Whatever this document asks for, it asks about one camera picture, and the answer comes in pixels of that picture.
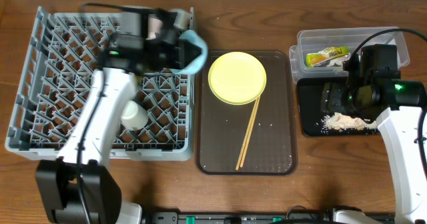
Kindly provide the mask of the light blue bowl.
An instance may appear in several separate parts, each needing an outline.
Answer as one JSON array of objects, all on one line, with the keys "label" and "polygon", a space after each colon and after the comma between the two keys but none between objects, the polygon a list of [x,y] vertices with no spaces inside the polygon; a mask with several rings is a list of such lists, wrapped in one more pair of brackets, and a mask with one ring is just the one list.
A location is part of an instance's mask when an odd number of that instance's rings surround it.
[{"label": "light blue bowl", "polygon": [[174,74],[194,75],[198,73],[207,60],[208,48],[206,42],[194,31],[184,31],[178,38],[180,41],[189,41],[190,44],[199,48],[199,55],[193,58],[183,69],[172,69]]}]

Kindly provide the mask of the pink bowl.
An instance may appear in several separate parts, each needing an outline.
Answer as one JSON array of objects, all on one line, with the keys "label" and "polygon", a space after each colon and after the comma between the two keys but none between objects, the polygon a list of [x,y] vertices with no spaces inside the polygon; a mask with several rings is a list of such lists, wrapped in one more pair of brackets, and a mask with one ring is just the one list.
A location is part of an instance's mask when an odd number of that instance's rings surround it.
[{"label": "pink bowl", "polygon": [[156,39],[160,36],[161,28],[163,27],[163,22],[155,17],[150,17],[148,19],[148,33],[147,40]]}]

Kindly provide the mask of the white wrapper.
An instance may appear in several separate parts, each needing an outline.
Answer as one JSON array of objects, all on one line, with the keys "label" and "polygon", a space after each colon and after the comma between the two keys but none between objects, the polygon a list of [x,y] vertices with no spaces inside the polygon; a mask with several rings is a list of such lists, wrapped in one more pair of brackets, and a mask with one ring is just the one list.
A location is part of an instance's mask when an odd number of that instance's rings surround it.
[{"label": "white wrapper", "polygon": [[335,59],[331,59],[327,63],[327,67],[343,67],[344,63],[349,59],[349,56],[337,57]]}]

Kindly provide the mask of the rice and peanut scraps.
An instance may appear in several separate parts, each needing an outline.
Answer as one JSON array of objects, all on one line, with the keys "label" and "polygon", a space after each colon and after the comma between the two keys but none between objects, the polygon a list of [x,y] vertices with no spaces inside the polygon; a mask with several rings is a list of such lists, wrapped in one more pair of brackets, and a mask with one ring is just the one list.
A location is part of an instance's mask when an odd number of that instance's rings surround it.
[{"label": "rice and peanut scraps", "polygon": [[352,118],[341,113],[334,113],[333,115],[325,115],[322,119],[322,128],[325,130],[336,130],[336,131],[345,131],[345,130],[374,130],[377,129],[377,123],[368,124],[361,118],[355,117]]}]

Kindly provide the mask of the orange green snack wrapper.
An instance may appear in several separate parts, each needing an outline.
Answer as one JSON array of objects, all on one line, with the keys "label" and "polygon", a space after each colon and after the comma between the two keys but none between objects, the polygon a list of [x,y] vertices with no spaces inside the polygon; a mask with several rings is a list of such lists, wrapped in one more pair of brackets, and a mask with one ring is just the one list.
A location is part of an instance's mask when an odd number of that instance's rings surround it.
[{"label": "orange green snack wrapper", "polygon": [[306,66],[314,67],[327,67],[327,63],[331,59],[337,57],[350,56],[350,50],[345,47],[327,47],[317,53],[308,53],[306,55]]}]

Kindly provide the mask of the yellow round plate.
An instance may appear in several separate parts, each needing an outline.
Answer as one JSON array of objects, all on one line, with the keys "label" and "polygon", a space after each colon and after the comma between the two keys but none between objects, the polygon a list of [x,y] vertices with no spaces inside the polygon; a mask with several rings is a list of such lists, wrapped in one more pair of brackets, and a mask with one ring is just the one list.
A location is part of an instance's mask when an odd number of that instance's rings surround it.
[{"label": "yellow round plate", "polygon": [[267,74],[261,61],[253,55],[230,52],[211,64],[207,80],[211,92],[219,100],[231,105],[245,105],[264,92]]}]

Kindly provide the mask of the translucent white cup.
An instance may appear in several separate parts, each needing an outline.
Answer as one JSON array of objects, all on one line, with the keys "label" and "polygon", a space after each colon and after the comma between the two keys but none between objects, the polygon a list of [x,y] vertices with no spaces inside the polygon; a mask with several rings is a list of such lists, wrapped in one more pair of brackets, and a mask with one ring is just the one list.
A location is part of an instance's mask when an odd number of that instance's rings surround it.
[{"label": "translucent white cup", "polygon": [[143,129],[149,121],[147,111],[135,101],[128,101],[121,114],[121,122],[126,129]]}]

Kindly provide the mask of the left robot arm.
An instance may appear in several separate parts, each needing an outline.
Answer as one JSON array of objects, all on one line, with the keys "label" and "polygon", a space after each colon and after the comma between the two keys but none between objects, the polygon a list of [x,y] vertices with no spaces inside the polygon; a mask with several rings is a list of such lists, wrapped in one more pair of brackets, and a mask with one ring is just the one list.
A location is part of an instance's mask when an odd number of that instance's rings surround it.
[{"label": "left robot arm", "polygon": [[54,160],[41,160],[35,179],[51,223],[141,223],[141,205],[123,199],[109,172],[121,116],[148,71],[197,73],[207,45],[183,9],[122,6],[121,29],[97,58],[88,99]]}]

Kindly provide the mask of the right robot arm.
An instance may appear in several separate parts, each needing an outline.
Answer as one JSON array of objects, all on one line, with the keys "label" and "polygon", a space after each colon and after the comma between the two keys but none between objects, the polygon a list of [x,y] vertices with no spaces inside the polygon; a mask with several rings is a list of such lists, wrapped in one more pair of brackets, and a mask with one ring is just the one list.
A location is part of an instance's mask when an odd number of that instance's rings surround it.
[{"label": "right robot arm", "polygon": [[320,109],[375,121],[386,146],[395,223],[426,222],[426,88],[403,80],[395,45],[362,47],[344,63],[345,84],[324,85]]}]

